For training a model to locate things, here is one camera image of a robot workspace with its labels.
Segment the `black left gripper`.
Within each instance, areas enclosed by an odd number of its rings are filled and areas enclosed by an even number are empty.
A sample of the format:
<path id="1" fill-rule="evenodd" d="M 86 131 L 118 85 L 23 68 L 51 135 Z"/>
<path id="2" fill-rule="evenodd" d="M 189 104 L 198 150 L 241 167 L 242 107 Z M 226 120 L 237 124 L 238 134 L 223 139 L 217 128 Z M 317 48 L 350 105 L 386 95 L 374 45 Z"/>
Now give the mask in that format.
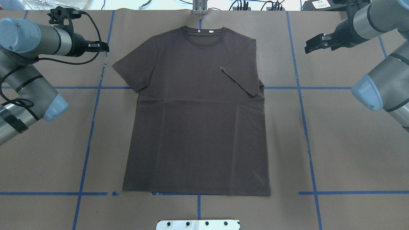
<path id="1" fill-rule="evenodd" d="M 72 34 L 70 37 L 72 46 L 69 51 L 69 57 L 80 57 L 85 52 L 110 52 L 110 48 L 106 42 L 87 41 L 80 34 Z"/>

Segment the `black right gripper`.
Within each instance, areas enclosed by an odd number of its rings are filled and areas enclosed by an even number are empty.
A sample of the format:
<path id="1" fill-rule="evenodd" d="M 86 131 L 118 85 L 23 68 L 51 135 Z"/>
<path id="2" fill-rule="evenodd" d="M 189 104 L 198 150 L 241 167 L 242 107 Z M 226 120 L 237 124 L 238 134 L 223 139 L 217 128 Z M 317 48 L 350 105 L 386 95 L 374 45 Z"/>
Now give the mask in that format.
<path id="1" fill-rule="evenodd" d="M 336 50 L 338 48 L 346 48 L 347 38 L 348 34 L 345 31 L 334 31 L 330 34 L 320 33 L 306 41 L 305 54 L 320 49 L 331 48 L 331 50 Z"/>

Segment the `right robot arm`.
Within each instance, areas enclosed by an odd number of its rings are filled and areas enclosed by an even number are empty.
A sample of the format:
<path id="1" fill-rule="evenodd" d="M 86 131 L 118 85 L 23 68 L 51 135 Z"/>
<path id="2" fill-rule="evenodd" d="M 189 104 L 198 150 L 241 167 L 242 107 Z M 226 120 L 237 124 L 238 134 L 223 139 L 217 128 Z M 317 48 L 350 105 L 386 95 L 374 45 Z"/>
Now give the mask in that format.
<path id="1" fill-rule="evenodd" d="M 372 65 L 351 93 L 370 111 L 384 111 L 408 132 L 408 1 L 335 0 L 346 7 L 346 18 L 333 32 L 320 33 L 305 43 L 306 54 L 320 49 L 355 48 L 396 31 L 403 42 Z"/>

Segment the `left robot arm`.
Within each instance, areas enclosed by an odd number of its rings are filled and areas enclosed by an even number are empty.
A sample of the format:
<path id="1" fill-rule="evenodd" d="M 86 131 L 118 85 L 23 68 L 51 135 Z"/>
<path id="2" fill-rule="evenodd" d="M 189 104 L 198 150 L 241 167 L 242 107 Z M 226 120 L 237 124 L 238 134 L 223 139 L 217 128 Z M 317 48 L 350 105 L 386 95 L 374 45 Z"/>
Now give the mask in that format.
<path id="1" fill-rule="evenodd" d="M 80 57 L 85 52 L 109 51 L 107 43 L 88 41 L 73 30 L 72 16 L 50 16 L 50 25 L 27 19 L 1 19 L 1 84 L 8 84 L 17 94 L 1 97 L 1 145 L 28 130 L 39 120 L 47 122 L 67 111 L 63 96 L 35 68 L 41 54 Z"/>

